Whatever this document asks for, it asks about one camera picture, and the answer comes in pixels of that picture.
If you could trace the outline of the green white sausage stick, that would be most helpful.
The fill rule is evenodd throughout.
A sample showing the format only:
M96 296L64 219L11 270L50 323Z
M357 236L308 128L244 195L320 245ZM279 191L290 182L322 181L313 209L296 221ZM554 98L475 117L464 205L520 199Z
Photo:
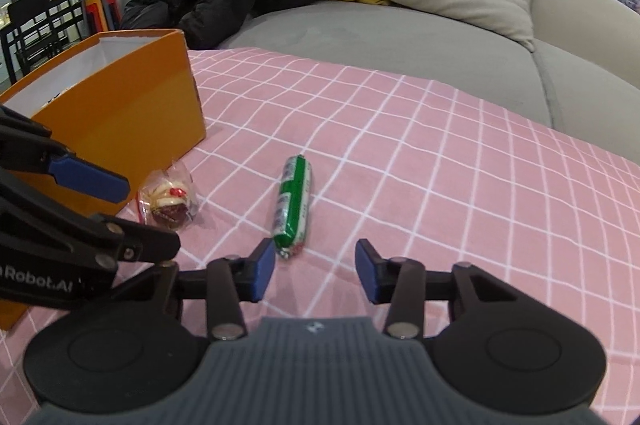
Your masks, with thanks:
M312 170L308 159L302 154L289 157L282 171L271 231L278 254L283 259L292 258L304 248L311 183Z

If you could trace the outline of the stacked coloured stools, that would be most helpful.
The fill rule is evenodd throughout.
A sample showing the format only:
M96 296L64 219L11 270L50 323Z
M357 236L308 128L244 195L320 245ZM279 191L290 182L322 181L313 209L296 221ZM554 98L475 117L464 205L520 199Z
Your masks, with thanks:
M89 36L119 30L120 13L117 0L80 0Z

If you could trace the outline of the orange cardboard box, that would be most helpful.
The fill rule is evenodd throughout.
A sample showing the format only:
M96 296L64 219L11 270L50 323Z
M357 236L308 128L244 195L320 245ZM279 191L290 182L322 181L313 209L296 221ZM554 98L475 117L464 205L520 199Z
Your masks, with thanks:
M77 157L128 179L129 196L114 204L44 174L17 174L86 217L120 218L151 172L168 168L205 136L186 41L177 29L94 35L17 81L2 94L1 111L5 107L50 129ZM1 297L2 327L13 327L27 307Z

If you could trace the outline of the small red clear candy packet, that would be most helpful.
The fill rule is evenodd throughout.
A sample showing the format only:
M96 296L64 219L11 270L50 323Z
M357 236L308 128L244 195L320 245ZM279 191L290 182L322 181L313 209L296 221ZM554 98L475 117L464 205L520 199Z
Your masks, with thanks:
M136 205L140 223L171 231L190 225L200 209L192 176L182 162L151 172L137 192Z

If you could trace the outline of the pink checkered tablecloth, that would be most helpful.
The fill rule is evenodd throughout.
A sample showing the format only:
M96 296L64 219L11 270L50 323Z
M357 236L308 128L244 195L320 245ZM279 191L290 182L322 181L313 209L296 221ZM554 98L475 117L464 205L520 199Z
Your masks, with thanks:
M311 163L303 252L277 264L263 329L364 322L354 247L437 269L469 260L585 325L608 367L594 406L639 413L639 167L438 81L256 48L191 54L206 138L186 156L203 197L181 261L271 226L285 159Z

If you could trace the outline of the beige sofa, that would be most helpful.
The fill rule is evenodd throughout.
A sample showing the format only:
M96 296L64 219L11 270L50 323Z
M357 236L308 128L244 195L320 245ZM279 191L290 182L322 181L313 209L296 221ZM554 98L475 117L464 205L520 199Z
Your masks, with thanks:
M392 6L320 1L246 22L225 48L256 47L434 79L639 159L639 17L617 0L533 0L535 49Z

